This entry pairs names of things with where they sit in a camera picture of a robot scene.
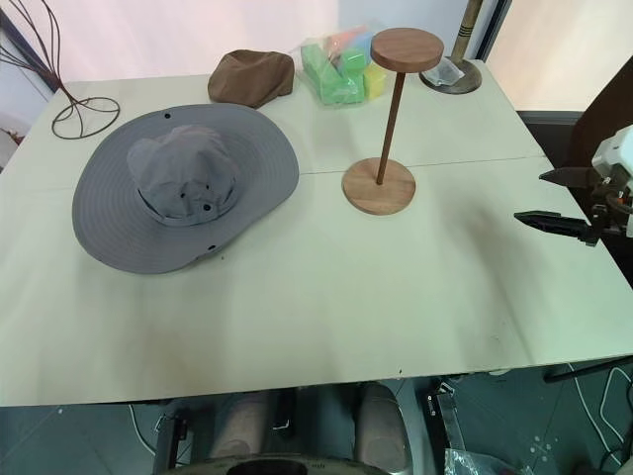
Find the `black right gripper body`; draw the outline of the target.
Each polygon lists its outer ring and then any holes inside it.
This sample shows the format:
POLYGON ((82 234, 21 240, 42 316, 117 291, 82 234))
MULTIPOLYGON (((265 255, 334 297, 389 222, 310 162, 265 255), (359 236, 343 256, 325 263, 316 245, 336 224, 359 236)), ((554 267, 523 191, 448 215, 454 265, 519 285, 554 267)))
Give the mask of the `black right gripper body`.
POLYGON ((603 235, 632 238, 632 175, 625 168, 592 173, 591 222, 603 235))

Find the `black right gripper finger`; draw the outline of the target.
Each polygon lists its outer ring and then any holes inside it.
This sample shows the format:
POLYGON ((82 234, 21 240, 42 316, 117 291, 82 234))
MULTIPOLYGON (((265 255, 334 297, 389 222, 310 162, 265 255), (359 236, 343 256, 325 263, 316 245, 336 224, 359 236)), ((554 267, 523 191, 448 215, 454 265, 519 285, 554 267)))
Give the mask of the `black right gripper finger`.
POLYGON ((590 188, 595 183, 595 170, 590 167, 561 167, 540 174, 539 179, 567 188, 590 188))
POLYGON ((530 228, 547 234, 576 238, 588 246, 596 246, 602 234, 601 227, 592 226, 583 219, 563 217, 560 213, 526 211, 517 212, 513 216, 530 228))

